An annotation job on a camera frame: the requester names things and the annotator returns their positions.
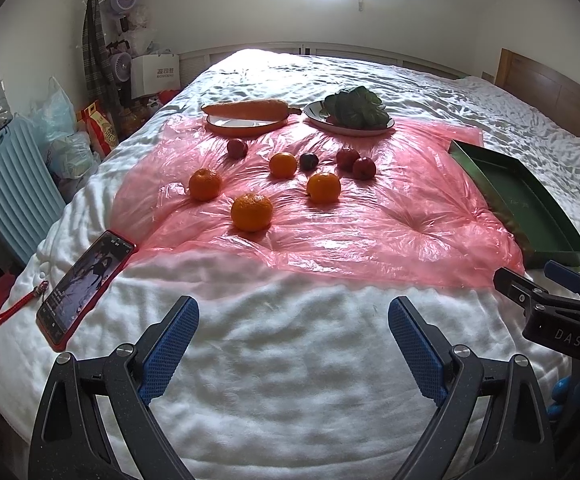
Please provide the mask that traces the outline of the blue translucent plastic bag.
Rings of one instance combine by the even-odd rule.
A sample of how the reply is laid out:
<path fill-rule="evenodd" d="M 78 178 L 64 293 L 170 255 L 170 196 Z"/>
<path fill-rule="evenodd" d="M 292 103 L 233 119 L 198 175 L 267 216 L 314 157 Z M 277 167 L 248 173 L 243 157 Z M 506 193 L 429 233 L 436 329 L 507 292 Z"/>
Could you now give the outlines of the blue translucent plastic bag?
<path fill-rule="evenodd" d="M 100 159 L 93 154 L 89 134 L 77 126 L 72 101 L 55 77 L 48 81 L 46 99 L 30 109 L 35 139 L 44 162 L 60 180 L 78 180 L 96 170 Z"/>

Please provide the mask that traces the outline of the smooth orange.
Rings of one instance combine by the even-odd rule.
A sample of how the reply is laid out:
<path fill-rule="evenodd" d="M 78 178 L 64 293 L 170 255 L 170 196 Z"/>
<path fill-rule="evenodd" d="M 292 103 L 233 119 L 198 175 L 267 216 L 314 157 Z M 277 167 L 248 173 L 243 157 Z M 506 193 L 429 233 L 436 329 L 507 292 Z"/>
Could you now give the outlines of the smooth orange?
<path fill-rule="evenodd" d="M 292 179 L 299 163 L 294 155 L 287 152 L 276 153 L 270 157 L 268 167 L 270 174 L 276 179 Z"/>
<path fill-rule="evenodd" d="M 332 172 L 313 174 L 307 181 L 306 194 L 314 204 L 335 203 L 341 194 L 341 181 Z"/>

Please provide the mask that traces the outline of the dark purple plum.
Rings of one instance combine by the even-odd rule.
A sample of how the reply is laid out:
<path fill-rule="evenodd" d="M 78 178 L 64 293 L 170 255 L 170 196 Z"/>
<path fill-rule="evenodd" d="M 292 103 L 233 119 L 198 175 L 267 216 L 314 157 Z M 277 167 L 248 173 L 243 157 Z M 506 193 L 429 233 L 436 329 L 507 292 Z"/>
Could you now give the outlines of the dark purple plum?
<path fill-rule="evenodd" d="M 303 153 L 299 156 L 299 169 L 304 172 L 314 171 L 319 164 L 319 158 L 314 153 Z"/>

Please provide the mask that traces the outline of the carrot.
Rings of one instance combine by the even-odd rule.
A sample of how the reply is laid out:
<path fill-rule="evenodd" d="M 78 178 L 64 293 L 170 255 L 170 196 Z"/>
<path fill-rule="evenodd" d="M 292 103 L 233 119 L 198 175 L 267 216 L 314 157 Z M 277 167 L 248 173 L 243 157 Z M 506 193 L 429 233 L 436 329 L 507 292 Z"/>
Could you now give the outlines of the carrot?
<path fill-rule="evenodd" d="M 202 112 L 209 116 L 264 122 L 281 122 L 291 115 L 302 114 L 300 108 L 273 99 L 209 104 L 202 107 Z"/>

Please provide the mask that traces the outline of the green leafy vegetable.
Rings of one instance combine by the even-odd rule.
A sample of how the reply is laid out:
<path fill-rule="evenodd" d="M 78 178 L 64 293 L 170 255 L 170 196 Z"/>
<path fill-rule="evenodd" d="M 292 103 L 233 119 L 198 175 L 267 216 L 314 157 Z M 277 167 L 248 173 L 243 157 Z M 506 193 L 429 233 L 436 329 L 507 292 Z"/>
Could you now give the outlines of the green leafy vegetable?
<path fill-rule="evenodd" d="M 341 117 L 345 122 L 355 117 L 365 119 L 369 126 L 378 126 L 391 118 L 382 100 L 364 86 L 329 94 L 322 102 L 331 114 Z"/>

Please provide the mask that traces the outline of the wooden headboard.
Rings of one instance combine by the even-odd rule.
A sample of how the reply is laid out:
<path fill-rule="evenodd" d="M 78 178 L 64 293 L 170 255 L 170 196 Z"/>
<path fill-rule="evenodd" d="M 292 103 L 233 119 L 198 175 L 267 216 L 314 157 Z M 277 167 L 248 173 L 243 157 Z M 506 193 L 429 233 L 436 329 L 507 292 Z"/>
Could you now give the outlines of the wooden headboard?
<path fill-rule="evenodd" d="M 495 84 L 580 138 L 580 84 L 532 58 L 500 51 Z"/>

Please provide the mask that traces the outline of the red plum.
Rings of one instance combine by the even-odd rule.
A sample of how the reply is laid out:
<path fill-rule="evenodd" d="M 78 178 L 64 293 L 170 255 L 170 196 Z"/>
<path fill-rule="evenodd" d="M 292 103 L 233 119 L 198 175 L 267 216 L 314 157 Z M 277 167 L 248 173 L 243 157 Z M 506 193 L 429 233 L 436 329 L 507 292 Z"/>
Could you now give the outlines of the red plum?
<path fill-rule="evenodd" d="M 337 159 L 337 169 L 352 172 L 355 162 L 360 159 L 360 154 L 355 148 L 340 148 L 335 159 Z"/>
<path fill-rule="evenodd" d="M 356 180 L 373 180 L 375 179 L 376 173 L 377 166 L 375 166 L 375 162 L 369 157 L 357 158 L 352 167 L 352 174 Z"/>
<path fill-rule="evenodd" d="M 249 146 L 242 139 L 230 139 L 227 142 L 227 155 L 232 160 L 243 159 L 248 151 Z"/>

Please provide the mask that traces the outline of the light blue suitcase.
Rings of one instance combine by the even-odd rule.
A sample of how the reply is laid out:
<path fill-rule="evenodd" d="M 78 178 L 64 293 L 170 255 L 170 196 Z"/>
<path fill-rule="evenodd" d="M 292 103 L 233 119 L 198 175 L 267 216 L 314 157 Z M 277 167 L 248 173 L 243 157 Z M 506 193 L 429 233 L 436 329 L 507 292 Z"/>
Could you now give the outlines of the light blue suitcase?
<path fill-rule="evenodd" d="M 35 133 L 35 125 L 20 116 L 0 130 L 0 243 L 22 266 L 65 207 Z"/>

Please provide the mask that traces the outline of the red case smartphone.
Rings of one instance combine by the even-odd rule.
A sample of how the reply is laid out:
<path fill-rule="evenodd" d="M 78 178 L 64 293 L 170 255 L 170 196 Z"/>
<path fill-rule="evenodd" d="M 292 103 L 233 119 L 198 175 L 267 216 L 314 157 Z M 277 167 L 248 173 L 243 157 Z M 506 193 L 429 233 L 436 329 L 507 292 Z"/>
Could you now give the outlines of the red case smartphone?
<path fill-rule="evenodd" d="M 81 320 L 96 307 L 99 298 L 136 249 L 137 246 L 129 240 L 105 231 L 43 300 L 36 322 L 54 351 L 66 349 Z"/>

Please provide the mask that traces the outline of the orange oval plate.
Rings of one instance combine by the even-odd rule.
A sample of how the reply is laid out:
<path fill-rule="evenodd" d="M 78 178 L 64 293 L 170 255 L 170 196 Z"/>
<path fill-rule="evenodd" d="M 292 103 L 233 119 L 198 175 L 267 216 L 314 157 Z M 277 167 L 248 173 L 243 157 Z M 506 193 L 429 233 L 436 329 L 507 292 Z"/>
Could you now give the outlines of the orange oval plate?
<path fill-rule="evenodd" d="M 256 138 L 275 131 L 288 122 L 288 117 L 279 120 L 227 118 L 215 115 L 205 117 L 205 128 L 226 138 Z"/>

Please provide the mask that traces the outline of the pink plastic sheet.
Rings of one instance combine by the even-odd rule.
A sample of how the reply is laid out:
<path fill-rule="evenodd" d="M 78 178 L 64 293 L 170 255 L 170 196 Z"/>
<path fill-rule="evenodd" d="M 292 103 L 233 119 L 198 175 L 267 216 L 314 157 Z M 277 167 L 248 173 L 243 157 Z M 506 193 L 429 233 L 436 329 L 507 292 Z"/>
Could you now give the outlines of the pink plastic sheet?
<path fill-rule="evenodd" d="M 368 282 L 488 288 L 495 271 L 522 271 L 514 236 L 448 150 L 453 140 L 481 146 L 473 127 L 398 119 L 384 136 L 343 138 L 303 120 L 250 140 L 243 159 L 227 155 L 227 139 L 203 119 L 176 118 L 154 148 L 127 172 L 110 214 L 111 228 L 148 259 L 206 248 L 252 257 L 279 270 L 358 278 Z M 375 179 L 340 174 L 332 204 L 312 203 L 307 174 L 276 179 L 276 153 L 314 153 L 322 172 L 336 172 L 337 151 L 355 148 L 377 166 Z M 194 171 L 215 170 L 223 187 L 215 200 L 189 194 Z M 240 195 L 273 203 L 273 220 L 254 233 L 238 230 L 230 209 Z"/>

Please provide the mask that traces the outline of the green rectangular tray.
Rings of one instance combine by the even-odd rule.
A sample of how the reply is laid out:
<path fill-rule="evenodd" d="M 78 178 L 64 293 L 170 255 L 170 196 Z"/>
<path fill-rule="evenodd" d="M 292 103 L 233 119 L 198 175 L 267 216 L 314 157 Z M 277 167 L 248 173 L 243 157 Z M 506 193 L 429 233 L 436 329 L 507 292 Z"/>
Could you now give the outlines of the green rectangular tray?
<path fill-rule="evenodd" d="M 448 153 L 514 236 L 525 268 L 541 269 L 550 260 L 580 266 L 580 233 L 520 160 L 458 140 L 450 142 Z"/>

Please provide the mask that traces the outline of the plaid scarf on rack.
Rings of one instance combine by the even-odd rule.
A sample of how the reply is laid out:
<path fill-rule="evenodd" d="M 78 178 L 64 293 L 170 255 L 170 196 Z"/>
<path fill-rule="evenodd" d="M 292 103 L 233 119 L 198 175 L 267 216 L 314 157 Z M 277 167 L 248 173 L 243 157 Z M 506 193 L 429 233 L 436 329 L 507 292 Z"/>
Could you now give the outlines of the plaid scarf on rack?
<path fill-rule="evenodd" d="M 98 101 L 116 120 L 120 102 L 101 22 L 100 0 L 87 0 L 81 39 L 84 81 L 89 102 Z"/>

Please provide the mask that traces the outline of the large bumpy mandarin orange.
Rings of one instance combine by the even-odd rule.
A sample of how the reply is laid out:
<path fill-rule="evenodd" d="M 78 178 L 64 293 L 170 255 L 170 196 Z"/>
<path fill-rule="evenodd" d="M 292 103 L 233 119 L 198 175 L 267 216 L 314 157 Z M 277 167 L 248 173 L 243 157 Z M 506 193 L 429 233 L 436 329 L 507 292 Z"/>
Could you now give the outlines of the large bumpy mandarin orange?
<path fill-rule="evenodd" d="M 249 233 L 262 231 L 273 220 L 273 203 L 262 194 L 243 194 L 233 201 L 230 216 L 238 230 Z"/>

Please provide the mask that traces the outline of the red yellow snack bag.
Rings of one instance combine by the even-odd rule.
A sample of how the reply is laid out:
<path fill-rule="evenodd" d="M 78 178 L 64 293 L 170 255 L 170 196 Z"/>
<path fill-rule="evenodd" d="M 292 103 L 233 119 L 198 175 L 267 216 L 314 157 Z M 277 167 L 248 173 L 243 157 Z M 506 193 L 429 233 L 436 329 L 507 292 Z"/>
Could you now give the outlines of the red yellow snack bag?
<path fill-rule="evenodd" d="M 99 101 L 94 101 L 77 113 L 78 122 L 84 124 L 94 151 L 104 159 L 118 145 L 118 136 Z"/>

